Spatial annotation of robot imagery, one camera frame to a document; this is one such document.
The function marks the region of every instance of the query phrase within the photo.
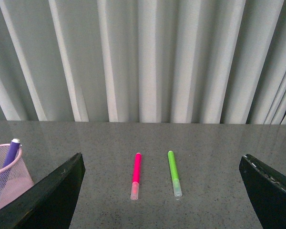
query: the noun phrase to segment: pink mesh pen holder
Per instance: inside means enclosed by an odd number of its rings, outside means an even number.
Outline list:
[[[0,209],[34,185],[21,158],[21,148],[19,148],[15,160],[2,168],[9,147],[9,144],[0,145]]]

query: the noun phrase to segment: table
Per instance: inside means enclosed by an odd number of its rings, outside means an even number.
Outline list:
[[[286,125],[0,121],[0,144],[19,138],[34,182],[77,152],[86,173],[71,229],[262,228],[238,165],[252,154],[286,175]],[[167,152],[183,196],[174,197]],[[141,152],[139,200],[130,200]]]

